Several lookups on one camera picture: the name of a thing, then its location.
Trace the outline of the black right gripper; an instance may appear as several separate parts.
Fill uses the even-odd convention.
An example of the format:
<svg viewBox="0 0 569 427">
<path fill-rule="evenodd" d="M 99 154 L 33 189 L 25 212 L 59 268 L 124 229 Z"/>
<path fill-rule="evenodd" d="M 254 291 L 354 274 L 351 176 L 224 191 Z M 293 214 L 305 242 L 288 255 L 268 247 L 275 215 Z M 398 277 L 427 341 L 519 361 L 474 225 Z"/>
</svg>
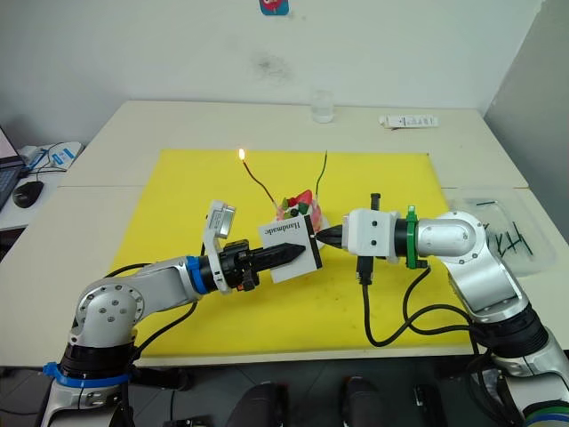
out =
<svg viewBox="0 0 569 427">
<path fill-rule="evenodd" d="M 343 224 L 329 227 L 318 232 L 320 241 L 328 246 L 349 249 L 349 225 Z"/>
</svg>

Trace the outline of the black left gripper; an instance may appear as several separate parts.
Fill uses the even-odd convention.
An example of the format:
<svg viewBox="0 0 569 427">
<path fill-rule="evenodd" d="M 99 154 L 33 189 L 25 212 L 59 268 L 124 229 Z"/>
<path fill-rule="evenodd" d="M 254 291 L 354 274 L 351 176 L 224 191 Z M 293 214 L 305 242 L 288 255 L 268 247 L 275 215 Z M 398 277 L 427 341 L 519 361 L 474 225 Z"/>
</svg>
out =
<svg viewBox="0 0 569 427">
<path fill-rule="evenodd" d="M 303 245 L 282 243 L 252 250 L 247 239 L 227 243 L 220 252 L 220 266 L 227 285 L 239 292 L 252 291 L 260 283 L 258 270 L 270 270 L 296 260 Z"/>
</svg>

